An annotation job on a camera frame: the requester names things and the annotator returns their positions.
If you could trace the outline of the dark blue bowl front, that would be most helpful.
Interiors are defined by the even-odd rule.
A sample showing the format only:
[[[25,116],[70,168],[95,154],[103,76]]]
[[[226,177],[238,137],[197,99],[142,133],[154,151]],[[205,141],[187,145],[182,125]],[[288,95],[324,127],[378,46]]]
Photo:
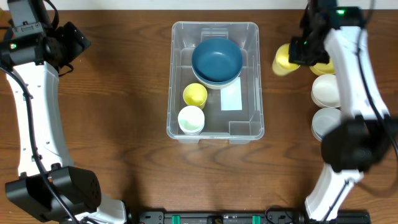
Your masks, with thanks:
[[[222,86],[222,85],[229,85],[229,84],[232,84],[232,82],[234,82],[234,81],[240,76],[241,72],[243,71],[243,68],[241,68],[241,69],[237,72],[237,74],[235,74],[232,78],[230,78],[229,80],[226,80],[226,81],[222,81],[222,82],[214,82],[214,81],[206,80],[206,79],[204,78],[203,75],[200,75],[200,74],[195,70],[194,67],[192,67],[192,71],[193,71],[194,75],[197,77],[197,79],[198,79],[200,82],[203,82],[203,83],[206,83],[206,84],[209,84],[209,85]]]

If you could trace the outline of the light grey bowl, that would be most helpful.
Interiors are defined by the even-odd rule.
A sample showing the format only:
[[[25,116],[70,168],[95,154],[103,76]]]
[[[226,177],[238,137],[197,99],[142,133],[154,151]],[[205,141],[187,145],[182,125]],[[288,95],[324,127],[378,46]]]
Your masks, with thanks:
[[[336,128],[340,123],[341,111],[336,108],[322,108],[318,110],[312,119],[311,131],[318,141]]]

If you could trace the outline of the cream cup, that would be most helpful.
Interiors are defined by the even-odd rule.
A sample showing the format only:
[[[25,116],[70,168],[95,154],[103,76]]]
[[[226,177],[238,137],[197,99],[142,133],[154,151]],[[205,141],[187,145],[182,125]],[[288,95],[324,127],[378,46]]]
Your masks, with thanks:
[[[197,106],[186,106],[178,114],[178,125],[185,134],[199,134],[205,126],[204,112]]]

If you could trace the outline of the yellow bowl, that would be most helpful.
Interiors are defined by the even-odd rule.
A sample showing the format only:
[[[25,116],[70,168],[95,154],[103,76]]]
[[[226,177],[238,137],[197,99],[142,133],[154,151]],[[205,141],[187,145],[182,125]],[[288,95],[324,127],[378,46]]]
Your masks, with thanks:
[[[325,74],[335,74],[332,59],[328,63],[317,63],[314,66],[310,66],[310,70],[320,76]]]

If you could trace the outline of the white bowl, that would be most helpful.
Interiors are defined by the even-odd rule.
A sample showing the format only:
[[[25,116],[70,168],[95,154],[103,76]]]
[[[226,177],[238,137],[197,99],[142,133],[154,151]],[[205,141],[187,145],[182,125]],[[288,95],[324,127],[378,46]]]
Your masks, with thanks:
[[[336,75],[325,74],[315,79],[311,97],[321,108],[338,108],[341,106]]]

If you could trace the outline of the dark blue bowl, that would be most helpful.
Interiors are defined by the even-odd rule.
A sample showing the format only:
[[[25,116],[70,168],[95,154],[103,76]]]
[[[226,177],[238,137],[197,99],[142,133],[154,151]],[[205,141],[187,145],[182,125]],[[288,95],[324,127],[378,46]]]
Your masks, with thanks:
[[[204,78],[203,75],[200,75],[200,74],[195,70],[194,67],[192,67],[192,71],[193,71],[194,75],[197,77],[197,79],[198,79],[200,82],[203,82],[203,83],[206,83],[206,84],[209,84],[209,85],[222,86],[222,85],[229,85],[229,84],[232,84],[232,82],[234,82],[234,81],[240,76],[241,72],[243,71],[243,68],[241,68],[241,69],[237,72],[237,74],[235,74],[232,78],[230,78],[229,80],[226,80],[226,81],[222,81],[222,82],[214,82],[214,81],[206,80],[206,79]]]
[[[192,67],[206,80],[222,82],[243,68],[243,54],[231,40],[216,37],[204,40],[193,50]]]

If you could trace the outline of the yellow cup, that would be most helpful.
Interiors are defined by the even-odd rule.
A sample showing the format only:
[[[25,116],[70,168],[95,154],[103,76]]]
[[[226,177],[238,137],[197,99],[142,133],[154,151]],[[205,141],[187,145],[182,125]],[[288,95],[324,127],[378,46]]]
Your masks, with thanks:
[[[272,70],[278,76],[286,76],[300,67],[298,64],[289,62],[289,47],[290,44],[281,45],[274,57]]]
[[[183,100],[188,106],[196,106],[201,110],[205,107],[208,92],[199,83],[189,84],[183,91]]]

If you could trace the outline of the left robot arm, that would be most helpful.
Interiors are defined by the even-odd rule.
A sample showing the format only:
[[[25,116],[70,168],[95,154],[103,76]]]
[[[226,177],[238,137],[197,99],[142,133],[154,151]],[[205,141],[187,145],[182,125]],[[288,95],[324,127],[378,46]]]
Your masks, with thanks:
[[[49,17],[50,1],[8,2],[12,19],[1,42],[1,69],[11,86],[19,126],[18,179],[9,201],[40,222],[127,223],[124,202],[101,193],[94,172],[77,168],[65,143],[58,106],[60,70],[90,41],[71,23]]]

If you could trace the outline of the beige bowl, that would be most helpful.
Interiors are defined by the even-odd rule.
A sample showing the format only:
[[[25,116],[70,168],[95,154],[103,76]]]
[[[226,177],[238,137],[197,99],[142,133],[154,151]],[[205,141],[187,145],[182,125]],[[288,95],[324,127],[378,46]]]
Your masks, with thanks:
[[[203,86],[205,86],[206,88],[213,89],[213,90],[220,90],[220,89],[223,89],[223,88],[226,88],[226,87],[232,85],[232,84],[229,84],[229,85],[215,86],[215,85],[209,85],[209,84],[206,84],[206,83],[203,83],[203,82],[200,82],[200,83],[201,83]]]

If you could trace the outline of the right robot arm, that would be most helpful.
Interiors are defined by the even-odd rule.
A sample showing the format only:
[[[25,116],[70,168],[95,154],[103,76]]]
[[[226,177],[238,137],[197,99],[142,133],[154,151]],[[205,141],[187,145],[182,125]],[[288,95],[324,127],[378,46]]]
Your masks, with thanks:
[[[340,124],[321,141],[325,164],[305,199],[307,223],[336,223],[351,189],[397,147],[397,120],[379,93],[369,58],[370,20],[358,7],[309,0],[300,22],[303,33],[290,43],[290,63],[333,64],[341,103]]]

